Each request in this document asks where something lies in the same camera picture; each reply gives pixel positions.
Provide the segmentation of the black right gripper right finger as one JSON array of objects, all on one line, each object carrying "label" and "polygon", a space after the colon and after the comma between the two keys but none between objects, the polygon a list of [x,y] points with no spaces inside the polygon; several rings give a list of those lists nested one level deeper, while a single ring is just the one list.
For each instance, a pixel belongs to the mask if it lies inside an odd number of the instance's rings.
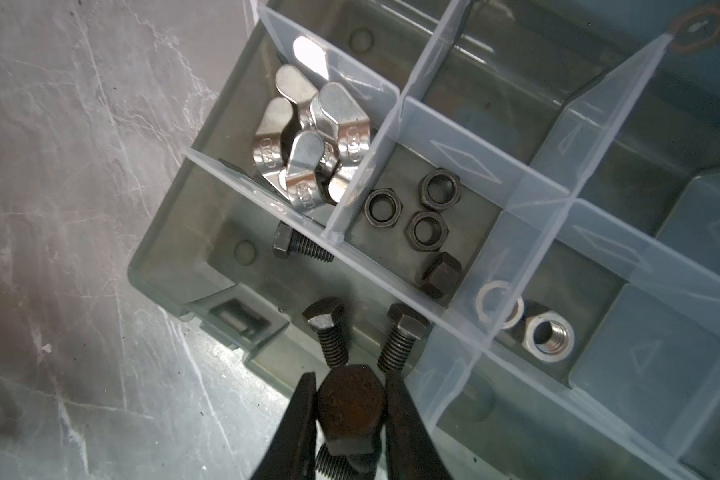
[{"label": "black right gripper right finger", "polygon": [[389,479],[452,479],[400,371],[385,375],[386,464]]}]

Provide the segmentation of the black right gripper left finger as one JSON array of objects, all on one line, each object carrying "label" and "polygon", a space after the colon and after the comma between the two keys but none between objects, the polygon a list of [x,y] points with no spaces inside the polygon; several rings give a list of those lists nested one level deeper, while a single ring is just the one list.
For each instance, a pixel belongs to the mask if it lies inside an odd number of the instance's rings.
[{"label": "black right gripper left finger", "polygon": [[317,382],[304,373],[251,479],[316,478]]}]

